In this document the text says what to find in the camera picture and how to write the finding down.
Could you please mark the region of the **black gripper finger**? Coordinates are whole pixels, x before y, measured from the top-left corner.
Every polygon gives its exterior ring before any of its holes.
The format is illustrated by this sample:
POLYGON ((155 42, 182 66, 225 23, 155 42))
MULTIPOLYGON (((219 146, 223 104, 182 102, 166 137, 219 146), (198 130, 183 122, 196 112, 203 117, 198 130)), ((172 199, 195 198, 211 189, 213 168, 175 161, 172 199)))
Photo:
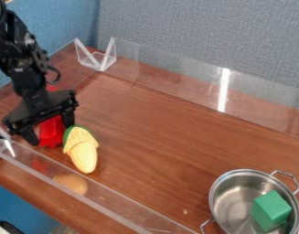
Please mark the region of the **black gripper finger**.
POLYGON ((62 120, 64 127, 68 128, 75 124, 75 113, 74 111, 66 111, 62 113, 62 120))
POLYGON ((39 139, 33 130, 32 126, 24 127, 23 129, 20 129, 20 134, 21 134, 21 138, 25 140, 25 142, 32 145, 32 146, 37 146, 39 145, 39 139))

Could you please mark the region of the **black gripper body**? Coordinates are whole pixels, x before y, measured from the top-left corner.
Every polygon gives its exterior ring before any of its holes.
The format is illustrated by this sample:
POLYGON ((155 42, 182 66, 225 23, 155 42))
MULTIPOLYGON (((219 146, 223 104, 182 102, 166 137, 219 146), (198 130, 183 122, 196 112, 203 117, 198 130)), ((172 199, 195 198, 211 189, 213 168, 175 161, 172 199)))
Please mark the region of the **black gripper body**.
POLYGON ((11 134, 20 134, 20 129, 35 126, 51 117, 66 111, 74 111, 79 106, 76 93, 72 90, 44 91, 40 94, 43 100, 21 101, 19 106, 3 118, 11 134))

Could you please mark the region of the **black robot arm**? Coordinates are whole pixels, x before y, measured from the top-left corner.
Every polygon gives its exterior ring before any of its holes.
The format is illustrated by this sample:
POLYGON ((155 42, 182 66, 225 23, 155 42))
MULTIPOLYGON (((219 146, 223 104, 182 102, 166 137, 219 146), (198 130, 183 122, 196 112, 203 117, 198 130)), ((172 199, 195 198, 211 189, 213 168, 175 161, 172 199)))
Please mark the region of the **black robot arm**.
POLYGON ((48 61, 48 53, 37 45, 35 35, 0 0, 0 70, 11 78, 13 90, 21 97, 21 103, 4 117, 3 124, 29 145, 39 145, 33 128, 51 117, 60 115, 64 127, 75 124, 76 93, 47 91, 47 84, 56 84, 62 77, 48 61))

